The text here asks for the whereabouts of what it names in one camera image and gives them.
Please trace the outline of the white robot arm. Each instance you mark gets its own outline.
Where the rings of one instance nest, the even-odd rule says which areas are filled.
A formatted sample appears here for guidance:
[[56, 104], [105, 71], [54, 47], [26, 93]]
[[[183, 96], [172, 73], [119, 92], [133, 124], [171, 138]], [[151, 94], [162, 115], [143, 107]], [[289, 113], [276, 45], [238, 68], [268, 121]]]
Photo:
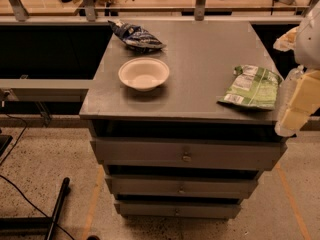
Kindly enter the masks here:
[[320, 1], [297, 28], [292, 69], [281, 84], [275, 131], [279, 136], [296, 134], [320, 108]]

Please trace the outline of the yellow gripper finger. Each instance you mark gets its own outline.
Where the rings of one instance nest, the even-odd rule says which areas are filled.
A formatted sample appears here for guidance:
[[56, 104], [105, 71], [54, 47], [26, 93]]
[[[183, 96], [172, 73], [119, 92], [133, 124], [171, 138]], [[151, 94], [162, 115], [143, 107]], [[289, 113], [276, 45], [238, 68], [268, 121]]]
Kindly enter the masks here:
[[297, 27], [290, 29], [281, 37], [276, 39], [275, 43], [273, 44], [273, 48], [282, 52], [294, 50], [296, 44], [296, 34]]
[[302, 125], [303, 127], [310, 116], [320, 108], [319, 70], [308, 69], [298, 79], [297, 87], [291, 98], [290, 105], [293, 109], [301, 112], [306, 117], [305, 123]]

